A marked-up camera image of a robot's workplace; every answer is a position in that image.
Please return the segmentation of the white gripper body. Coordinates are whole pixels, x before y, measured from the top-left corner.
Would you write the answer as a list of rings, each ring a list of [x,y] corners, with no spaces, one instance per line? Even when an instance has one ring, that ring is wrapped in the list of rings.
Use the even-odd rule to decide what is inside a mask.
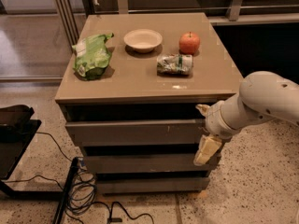
[[[239,130],[231,128],[221,114],[223,101],[210,106],[206,112],[206,129],[208,132],[222,140],[231,139]]]

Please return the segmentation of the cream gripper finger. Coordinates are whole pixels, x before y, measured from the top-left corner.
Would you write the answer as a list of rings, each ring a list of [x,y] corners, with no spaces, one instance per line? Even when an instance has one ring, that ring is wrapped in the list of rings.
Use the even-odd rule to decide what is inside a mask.
[[[202,135],[198,150],[195,153],[193,164],[201,166],[206,164],[210,158],[220,149],[221,140],[214,135]]]
[[[201,114],[202,116],[204,116],[204,117],[207,115],[209,108],[210,108],[209,105],[198,104],[198,105],[196,106],[196,109],[197,109],[197,110],[200,112],[200,114]]]

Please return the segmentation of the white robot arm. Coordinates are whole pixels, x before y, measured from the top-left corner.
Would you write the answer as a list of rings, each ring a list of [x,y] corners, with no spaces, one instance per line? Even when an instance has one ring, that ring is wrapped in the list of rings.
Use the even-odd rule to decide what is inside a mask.
[[[247,75],[237,94],[214,105],[196,106],[205,117],[208,135],[202,135],[193,164],[206,164],[221,148],[224,140],[250,125],[271,119],[299,125],[299,85],[272,72]]]

